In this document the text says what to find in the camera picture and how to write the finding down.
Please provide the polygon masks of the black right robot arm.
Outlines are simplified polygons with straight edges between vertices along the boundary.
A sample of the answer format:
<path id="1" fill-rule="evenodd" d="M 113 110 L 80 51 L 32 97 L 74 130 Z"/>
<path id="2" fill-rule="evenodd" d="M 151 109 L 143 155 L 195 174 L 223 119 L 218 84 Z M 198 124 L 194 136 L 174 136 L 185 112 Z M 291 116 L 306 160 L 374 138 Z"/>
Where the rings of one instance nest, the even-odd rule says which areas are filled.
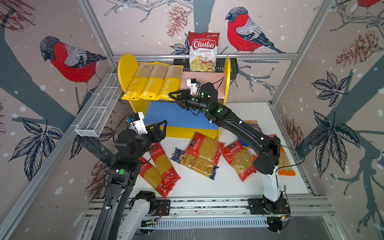
<path id="1" fill-rule="evenodd" d="M 195 96 L 190 90 L 170 92 L 169 97 L 182 109 L 198 110 L 213 124 L 231 132 L 246 142 L 256 154 L 255 169 L 264 174 L 272 175 L 276 172 L 281 155 L 281 140 L 270 137 L 255 130 L 241 120 L 230 108 L 218 100 L 218 90 L 213 83 L 201 85 Z"/>

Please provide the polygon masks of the red spaghetti pack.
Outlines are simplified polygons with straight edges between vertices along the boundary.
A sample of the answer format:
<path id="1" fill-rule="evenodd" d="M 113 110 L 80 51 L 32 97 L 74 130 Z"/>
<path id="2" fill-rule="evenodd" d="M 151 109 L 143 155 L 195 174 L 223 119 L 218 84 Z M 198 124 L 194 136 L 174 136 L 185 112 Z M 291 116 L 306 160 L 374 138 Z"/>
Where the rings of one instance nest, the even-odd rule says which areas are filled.
<path id="1" fill-rule="evenodd" d="M 139 172 L 140 176 L 145 179 L 145 181 L 151 185 L 165 200 L 168 197 L 168 194 L 174 188 L 174 182 L 167 182 L 163 180 L 158 169 L 154 167 L 149 161 L 145 158 L 141 158 L 141 170 Z"/>
<path id="2" fill-rule="evenodd" d="M 160 143 L 153 144 L 150 153 L 165 184 L 175 184 L 181 179 Z"/>

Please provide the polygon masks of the yellow spaghetti pack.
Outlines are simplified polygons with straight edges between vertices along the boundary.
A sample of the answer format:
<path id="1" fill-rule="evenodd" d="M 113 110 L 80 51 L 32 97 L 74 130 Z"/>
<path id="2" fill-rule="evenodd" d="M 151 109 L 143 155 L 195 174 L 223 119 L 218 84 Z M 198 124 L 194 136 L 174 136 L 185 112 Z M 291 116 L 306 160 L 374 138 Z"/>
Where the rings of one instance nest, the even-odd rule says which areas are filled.
<path id="1" fill-rule="evenodd" d="M 141 63 L 122 100 L 139 100 L 154 68 L 154 63 Z"/>
<path id="2" fill-rule="evenodd" d="M 163 85 L 158 95 L 158 100 L 170 100 L 169 93 L 179 90 L 183 75 L 183 66 L 172 65 L 168 67 Z"/>
<path id="3" fill-rule="evenodd" d="M 169 66 L 169 64 L 155 62 L 148 81 L 140 95 L 140 99 L 158 100 Z"/>

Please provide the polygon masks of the red spaghetti pack inner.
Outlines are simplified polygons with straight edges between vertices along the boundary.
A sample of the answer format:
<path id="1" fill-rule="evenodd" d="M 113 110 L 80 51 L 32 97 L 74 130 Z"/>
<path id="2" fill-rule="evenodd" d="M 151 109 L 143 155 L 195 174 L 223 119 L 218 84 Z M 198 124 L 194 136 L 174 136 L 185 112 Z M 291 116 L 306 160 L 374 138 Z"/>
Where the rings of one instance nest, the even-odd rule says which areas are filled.
<path id="1" fill-rule="evenodd" d="M 165 184 L 175 184 L 181 179 L 160 143 L 153 144 L 150 153 Z"/>

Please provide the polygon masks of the Chuba cassava chips bag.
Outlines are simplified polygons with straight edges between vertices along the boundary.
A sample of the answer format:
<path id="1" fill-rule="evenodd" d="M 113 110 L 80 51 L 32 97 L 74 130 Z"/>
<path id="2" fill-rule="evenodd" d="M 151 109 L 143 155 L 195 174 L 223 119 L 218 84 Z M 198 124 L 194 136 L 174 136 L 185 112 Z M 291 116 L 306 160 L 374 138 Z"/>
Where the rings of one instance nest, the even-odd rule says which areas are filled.
<path id="1" fill-rule="evenodd" d="M 216 71 L 219 36 L 219 33 L 189 32 L 190 72 Z"/>

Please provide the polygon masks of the yellow wooden shelf unit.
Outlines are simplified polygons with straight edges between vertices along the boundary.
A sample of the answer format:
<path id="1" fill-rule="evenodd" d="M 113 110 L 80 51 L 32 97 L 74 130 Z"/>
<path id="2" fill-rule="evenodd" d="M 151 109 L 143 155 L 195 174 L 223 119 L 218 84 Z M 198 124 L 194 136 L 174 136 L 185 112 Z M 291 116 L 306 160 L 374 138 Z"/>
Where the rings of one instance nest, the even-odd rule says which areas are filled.
<path id="1" fill-rule="evenodd" d="M 118 78 L 124 92 L 128 89 L 130 81 L 139 68 L 139 62 L 133 55 L 126 54 L 117 60 Z M 196 78 L 201 84 L 212 82 L 218 90 L 219 102 L 223 105 L 227 103 L 230 80 L 238 73 L 238 63 L 236 59 L 219 59 L 219 71 L 215 73 L 184 72 L 180 89 L 187 89 L 187 79 Z M 129 100 L 135 113 L 144 113 L 144 123 L 149 126 L 162 120 L 168 121 L 167 137 L 190 139 L 195 132 L 201 133 L 212 139 L 218 140 L 221 128 L 215 124 L 210 124 L 203 113 L 197 111 L 188 112 L 181 109 L 176 103 L 170 101 L 150 101 L 150 100 Z"/>

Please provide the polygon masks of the red fusilli bag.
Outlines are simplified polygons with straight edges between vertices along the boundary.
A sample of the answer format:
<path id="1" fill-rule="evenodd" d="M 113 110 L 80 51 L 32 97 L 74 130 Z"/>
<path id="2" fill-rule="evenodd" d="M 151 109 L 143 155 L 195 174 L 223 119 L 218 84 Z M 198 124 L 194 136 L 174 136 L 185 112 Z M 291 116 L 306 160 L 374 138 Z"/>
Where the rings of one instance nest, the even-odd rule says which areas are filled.
<path id="1" fill-rule="evenodd" d="M 257 157 L 251 154 L 239 140 L 224 147 L 222 153 L 224 159 L 236 171 L 242 182 L 257 171 L 254 167 L 254 161 Z"/>
<path id="2" fill-rule="evenodd" d="M 223 148 L 223 143 L 195 132 L 186 149 L 186 153 L 217 166 Z"/>

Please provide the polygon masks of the red spaghetti pack outer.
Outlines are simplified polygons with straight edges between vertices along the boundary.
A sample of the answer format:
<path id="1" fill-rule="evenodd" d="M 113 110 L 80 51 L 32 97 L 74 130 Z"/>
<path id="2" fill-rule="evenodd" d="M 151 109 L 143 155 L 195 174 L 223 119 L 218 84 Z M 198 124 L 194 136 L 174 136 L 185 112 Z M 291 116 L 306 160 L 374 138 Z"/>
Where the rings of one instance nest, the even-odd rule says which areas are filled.
<path id="1" fill-rule="evenodd" d="M 168 194 L 174 188 L 174 182 L 167 182 L 163 180 L 158 169 L 154 167 L 149 161 L 145 158 L 141 158 L 141 170 L 139 172 L 140 176 L 145 179 L 145 181 L 151 185 L 165 200 L 168 197 Z"/>

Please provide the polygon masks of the orange pasta bag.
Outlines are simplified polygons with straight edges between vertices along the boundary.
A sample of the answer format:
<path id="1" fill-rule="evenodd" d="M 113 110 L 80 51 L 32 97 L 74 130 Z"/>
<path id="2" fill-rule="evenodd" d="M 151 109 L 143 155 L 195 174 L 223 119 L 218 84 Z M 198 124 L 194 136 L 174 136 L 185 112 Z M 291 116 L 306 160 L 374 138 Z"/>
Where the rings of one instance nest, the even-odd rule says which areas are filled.
<path id="1" fill-rule="evenodd" d="M 280 157 L 277 174 L 279 176 L 295 176 L 296 172 L 293 167 L 291 167 L 291 163 L 284 148 L 280 144 L 278 144 L 277 147 L 280 148 Z"/>

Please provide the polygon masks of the red fusilli bag right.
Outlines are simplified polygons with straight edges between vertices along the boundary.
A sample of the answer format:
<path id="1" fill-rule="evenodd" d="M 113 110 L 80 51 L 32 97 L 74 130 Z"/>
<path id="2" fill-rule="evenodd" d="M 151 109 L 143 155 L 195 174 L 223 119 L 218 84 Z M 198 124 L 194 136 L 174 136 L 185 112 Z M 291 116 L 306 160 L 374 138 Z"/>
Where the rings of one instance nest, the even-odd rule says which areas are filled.
<path id="1" fill-rule="evenodd" d="M 254 167 L 254 161 L 257 157 L 251 154 L 239 140 L 224 147 L 222 153 L 224 159 L 236 171 L 242 182 L 257 171 Z"/>

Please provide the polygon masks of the dark blue spaghetti pack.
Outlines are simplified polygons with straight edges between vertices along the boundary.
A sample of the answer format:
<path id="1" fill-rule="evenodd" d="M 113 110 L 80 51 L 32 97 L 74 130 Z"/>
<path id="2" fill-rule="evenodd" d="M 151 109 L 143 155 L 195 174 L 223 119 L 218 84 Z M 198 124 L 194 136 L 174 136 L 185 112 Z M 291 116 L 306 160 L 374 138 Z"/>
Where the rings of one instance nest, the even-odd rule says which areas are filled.
<path id="1" fill-rule="evenodd" d="M 171 160 L 211 180 L 215 179 L 218 166 L 175 148 Z"/>

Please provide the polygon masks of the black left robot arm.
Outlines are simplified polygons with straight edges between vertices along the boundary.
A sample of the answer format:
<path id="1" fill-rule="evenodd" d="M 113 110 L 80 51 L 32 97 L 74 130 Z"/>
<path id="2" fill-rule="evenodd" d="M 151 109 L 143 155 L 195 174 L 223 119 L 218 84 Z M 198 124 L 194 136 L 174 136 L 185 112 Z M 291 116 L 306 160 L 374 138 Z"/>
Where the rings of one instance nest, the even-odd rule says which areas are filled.
<path id="1" fill-rule="evenodd" d="M 131 210 L 124 218 L 124 210 L 143 163 L 141 158 L 155 143 L 166 137 L 167 121 L 148 127 L 141 125 L 119 133 L 115 142 L 118 150 L 110 166 L 106 183 L 107 198 L 93 231 L 93 240 L 131 240 L 145 216 L 156 210 L 156 195 L 140 191 L 131 203 Z"/>

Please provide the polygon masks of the blue orecchiette pasta bag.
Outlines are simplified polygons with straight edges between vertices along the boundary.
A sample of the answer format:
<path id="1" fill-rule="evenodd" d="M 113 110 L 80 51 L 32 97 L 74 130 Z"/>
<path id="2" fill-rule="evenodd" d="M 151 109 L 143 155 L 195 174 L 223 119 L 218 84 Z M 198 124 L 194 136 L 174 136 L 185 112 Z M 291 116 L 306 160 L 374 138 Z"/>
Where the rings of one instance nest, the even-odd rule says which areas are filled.
<path id="1" fill-rule="evenodd" d="M 260 134 L 262 130 L 257 120 L 247 120 L 241 123 L 242 126 L 242 136 L 246 136 L 246 140 L 238 137 L 238 140 L 246 149 L 257 149 L 260 151 L 263 147 Z"/>

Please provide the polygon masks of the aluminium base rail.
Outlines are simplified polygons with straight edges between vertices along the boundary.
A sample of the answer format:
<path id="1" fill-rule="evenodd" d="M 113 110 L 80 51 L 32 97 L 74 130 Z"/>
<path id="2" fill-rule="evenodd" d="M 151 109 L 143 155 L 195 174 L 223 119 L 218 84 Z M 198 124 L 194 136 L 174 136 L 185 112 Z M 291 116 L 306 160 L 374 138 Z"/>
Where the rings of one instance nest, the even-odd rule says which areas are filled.
<path id="1" fill-rule="evenodd" d="M 158 208 L 140 223 L 142 230 L 218 228 L 273 228 L 281 230 L 295 217 L 325 217 L 333 211 L 325 197 L 291 195 L 275 213 L 262 210 L 257 199 L 171 198 L 158 200 Z"/>

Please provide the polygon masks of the red fusilli bag left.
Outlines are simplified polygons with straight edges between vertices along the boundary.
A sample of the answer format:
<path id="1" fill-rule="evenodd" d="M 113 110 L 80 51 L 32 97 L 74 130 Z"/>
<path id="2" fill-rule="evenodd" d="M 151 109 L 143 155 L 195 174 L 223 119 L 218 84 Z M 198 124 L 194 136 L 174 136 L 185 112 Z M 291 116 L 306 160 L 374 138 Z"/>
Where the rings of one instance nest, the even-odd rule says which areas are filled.
<path id="1" fill-rule="evenodd" d="M 195 132 L 186 149 L 186 153 L 217 166 L 223 148 L 223 143 Z"/>

